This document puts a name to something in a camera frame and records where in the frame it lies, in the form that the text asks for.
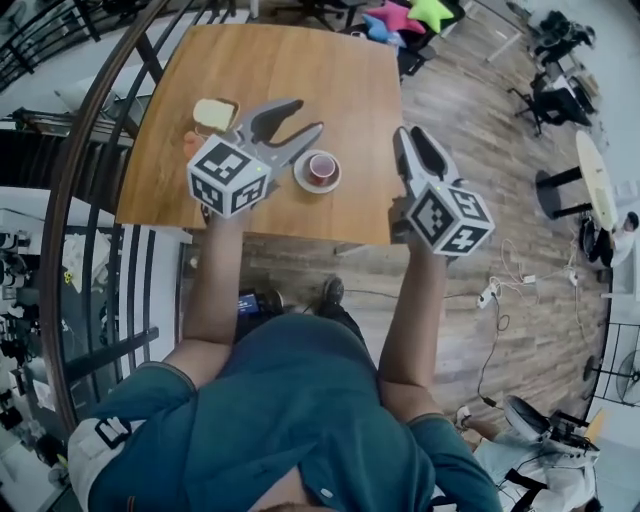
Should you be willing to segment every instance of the shoe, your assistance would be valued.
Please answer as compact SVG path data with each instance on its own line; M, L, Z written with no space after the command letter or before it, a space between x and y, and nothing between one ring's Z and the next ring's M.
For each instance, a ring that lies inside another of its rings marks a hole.
M321 304L337 304L340 305L344 297L344 284L338 276L329 277L322 289Z
M456 420L453 424L456 426L456 428L464 432L468 428L465 425L465 422L469 418L471 418L471 411L466 405L463 405L456 411Z

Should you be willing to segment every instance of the teal shirt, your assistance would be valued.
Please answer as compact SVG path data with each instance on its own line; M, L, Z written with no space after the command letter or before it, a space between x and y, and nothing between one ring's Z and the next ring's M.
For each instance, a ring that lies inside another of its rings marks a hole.
M437 484L461 512L501 510L495 487L440 415L398 423L376 369L341 324L284 315L245 337L196 391L151 363L94 412L146 422L91 489L91 510L246 511L298 466L337 511L426 511Z

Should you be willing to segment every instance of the pink pillow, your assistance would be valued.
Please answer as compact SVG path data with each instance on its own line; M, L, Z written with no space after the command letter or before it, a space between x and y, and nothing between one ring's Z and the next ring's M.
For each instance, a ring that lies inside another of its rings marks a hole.
M386 2L382 7L376 7L366 12L369 16L382 20L389 32L398 30L411 30L418 34L424 34L425 28L416 20L410 20L409 9L393 2Z

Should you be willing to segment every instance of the power strip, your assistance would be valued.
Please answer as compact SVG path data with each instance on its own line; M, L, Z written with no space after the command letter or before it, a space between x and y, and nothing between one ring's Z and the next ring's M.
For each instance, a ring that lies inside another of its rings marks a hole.
M491 302L491 299L493 299L493 297L495 297L497 293L498 287L496 286L496 284L489 283L489 286L487 286L482 294L478 297L478 300L476 301L477 306L480 309L486 308L487 305Z

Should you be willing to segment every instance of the wooden table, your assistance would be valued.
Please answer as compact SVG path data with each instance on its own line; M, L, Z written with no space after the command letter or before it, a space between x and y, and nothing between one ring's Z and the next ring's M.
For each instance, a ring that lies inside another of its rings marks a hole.
M314 195L293 172L252 212L253 233L359 244L388 244L387 210L403 193L392 136L402 125L391 47L320 30L273 25L190 28L158 85L136 139L117 222L202 228L189 196L184 134L200 98L227 98L247 109L277 98L305 104L274 137L323 121L315 147L343 169L338 188Z
M549 175L546 171L538 172L536 189L540 205L552 219L592 211L599 225L607 231L611 231L618 222L618 210L611 177L607 172L602 155L593 140L583 131L576 133L576 147L580 161L578 167L555 176ZM562 209L558 187L579 179L584 179L591 202Z

